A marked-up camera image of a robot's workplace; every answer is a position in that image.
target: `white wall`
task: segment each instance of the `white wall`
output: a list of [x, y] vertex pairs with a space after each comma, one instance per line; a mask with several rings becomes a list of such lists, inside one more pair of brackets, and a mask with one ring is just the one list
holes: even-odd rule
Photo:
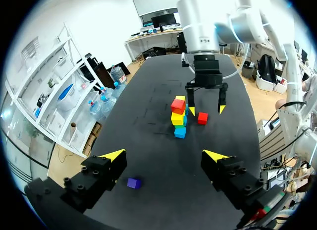
[[39, 7], [38, 11], [29, 16], [19, 32], [6, 71], [13, 72], [17, 55], [34, 37], [39, 36], [45, 50], [51, 48], [63, 22], [83, 55], [91, 53], [106, 68], [121, 61], [126, 65], [131, 62], [124, 41], [141, 27], [132, 0], [69, 0], [47, 10]]

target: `water bottle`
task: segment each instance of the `water bottle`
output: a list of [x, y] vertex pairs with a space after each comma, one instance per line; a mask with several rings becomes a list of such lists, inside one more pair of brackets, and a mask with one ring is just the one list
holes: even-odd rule
[[126, 83], [127, 77], [120, 66], [115, 67], [112, 65], [110, 75], [113, 77], [114, 81], [117, 81], [120, 84]]
[[101, 87], [100, 90], [101, 90], [101, 97], [102, 97], [102, 96], [105, 96], [106, 99], [109, 99], [109, 97], [110, 97], [110, 96], [112, 95], [112, 93], [113, 93], [113, 89], [108, 88], [108, 87], [106, 87], [106, 88]]
[[108, 99], [106, 96], [101, 96], [101, 101], [101, 111], [105, 117], [108, 117], [117, 99], [112, 96], [110, 96]]
[[114, 96], [116, 99], [118, 99], [119, 96], [121, 95], [122, 91], [126, 87], [126, 85], [123, 85], [123, 84], [120, 85], [118, 82], [115, 82], [114, 86], [115, 86], [115, 89], [112, 93], [112, 96]]
[[101, 119], [104, 119], [106, 116], [103, 115], [103, 112], [102, 112], [102, 104], [101, 102], [98, 102], [98, 101], [89, 101], [88, 102], [89, 105], [91, 106], [90, 107], [90, 114], [91, 116], [93, 116], [97, 121], [98, 120], [101, 120]]

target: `black metal bracket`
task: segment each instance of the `black metal bracket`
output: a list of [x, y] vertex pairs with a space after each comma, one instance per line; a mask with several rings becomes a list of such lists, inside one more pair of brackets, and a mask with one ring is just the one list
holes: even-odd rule
[[235, 156], [215, 161], [203, 151], [201, 167], [215, 189], [222, 190], [233, 206], [244, 212], [245, 215], [237, 228], [246, 224], [256, 224], [271, 215], [275, 207], [275, 210], [280, 208], [278, 203], [282, 199], [288, 198], [282, 191], [283, 188], [278, 185], [269, 191], [264, 190], [264, 180], [248, 173], [243, 167], [243, 161]]

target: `backpack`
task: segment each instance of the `backpack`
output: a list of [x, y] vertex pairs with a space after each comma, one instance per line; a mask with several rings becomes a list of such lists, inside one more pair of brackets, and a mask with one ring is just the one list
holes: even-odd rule
[[275, 74], [275, 64], [271, 56], [264, 54], [258, 62], [258, 70], [260, 78], [263, 80], [277, 84]]

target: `electronic equipment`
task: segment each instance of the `electronic equipment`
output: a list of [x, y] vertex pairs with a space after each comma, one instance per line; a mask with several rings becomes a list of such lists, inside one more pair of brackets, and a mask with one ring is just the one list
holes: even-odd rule
[[154, 28], [158, 28], [160, 24], [162, 26], [166, 26], [166, 25], [171, 25], [171, 24], [176, 23], [174, 14], [172, 14], [172, 13], [153, 17], [153, 18], [151, 18], [151, 20], [153, 22]]
[[166, 50], [165, 48], [152, 47], [145, 52], [142, 52], [142, 55], [144, 59], [146, 59], [147, 57], [163, 56], [166, 55]]
[[302, 62], [305, 64], [306, 60], [307, 60], [307, 52], [302, 50]]
[[297, 52], [299, 53], [299, 44], [298, 44], [298, 42], [294, 41], [294, 46], [295, 46], [295, 49], [297, 50]]
[[153, 25], [152, 21], [143, 22], [143, 27], [147, 27], [147, 26], [151, 26], [151, 25]]

